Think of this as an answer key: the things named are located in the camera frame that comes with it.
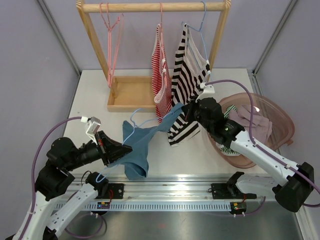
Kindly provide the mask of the blue tank top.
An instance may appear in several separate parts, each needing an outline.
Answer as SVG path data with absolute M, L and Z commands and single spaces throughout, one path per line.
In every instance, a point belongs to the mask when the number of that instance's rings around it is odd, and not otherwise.
M 149 143 L 157 132 L 169 132 L 178 116 L 183 112 L 182 103 L 178 103 L 171 109 L 169 116 L 153 127 L 136 128 L 134 134 L 125 142 L 132 147 L 132 152 L 120 159 L 119 163 L 124 166 L 124 173 L 129 180 L 145 178 L 148 175 Z M 132 125 L 128 121 L 122 123 L 122 136 L 125 139 L 132 132 Z

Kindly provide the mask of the red striped tank top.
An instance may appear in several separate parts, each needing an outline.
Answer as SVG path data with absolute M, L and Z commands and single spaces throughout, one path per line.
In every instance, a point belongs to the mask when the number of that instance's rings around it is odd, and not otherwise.
M 155 42 L 151 55 L 151 88 L 154 95 L 156 117 L 164 117 L 169 113 L 172 106 L 172 79 L 169 73 L 169 67 L 165 51 L 165 67 L 166 73 L 162 76 L 160 70 L 160 42 L 159 42 L 160 24 L 157 25 L 155 31 Z

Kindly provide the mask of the mauve tank top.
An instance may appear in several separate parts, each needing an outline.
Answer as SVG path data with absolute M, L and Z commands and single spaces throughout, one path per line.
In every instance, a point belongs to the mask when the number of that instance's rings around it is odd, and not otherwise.
M 232 107 L 229 110 L 228 118 L 242 125 L 247 131 L 250 130 L 251 106 L 241 105 L 239 108 Z M 259 142 L 265 144 L 272 134 L 273 123 L 257 111 L 253 107 L 253 118 L 251 133 L 252 136 Z

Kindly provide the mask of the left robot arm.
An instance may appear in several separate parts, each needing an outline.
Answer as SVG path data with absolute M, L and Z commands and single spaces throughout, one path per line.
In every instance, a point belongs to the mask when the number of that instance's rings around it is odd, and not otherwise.
M 64 206 L 53 213 L 57 203 L 66 193 L 75 177 L 71 174 L 76 168 L 102 160 L 105 166 L 123 158 L 132 147 L 109 138 L 103 131 L 77 148 L 68 137 L 56 139 L 47 152 L 47 162 L 40 170 L 34 184 L 32 202 L 21 227 L 10 240 L 56 240 L 78 213 L 95 198 L 114 198 L 109 181 L 98 172 L 88 175 L 85 183 Z

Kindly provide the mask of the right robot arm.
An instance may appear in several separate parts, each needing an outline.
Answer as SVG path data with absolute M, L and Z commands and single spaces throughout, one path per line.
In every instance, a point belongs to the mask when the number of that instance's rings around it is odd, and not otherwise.
M 240 153 L 270 175 L 266 178 L 237 172 L 237 179 L 227 185 L 230 197 L 255 194 L 274 198 L 283 208 L 296 213 L 312 191 L 320 190 L 310 164 L 297 164 L 255 140 L 243 126 L 224 117 L 214 98 L 193 100 L 182 111 L 188 122 L 198 122 L 215 142 Z

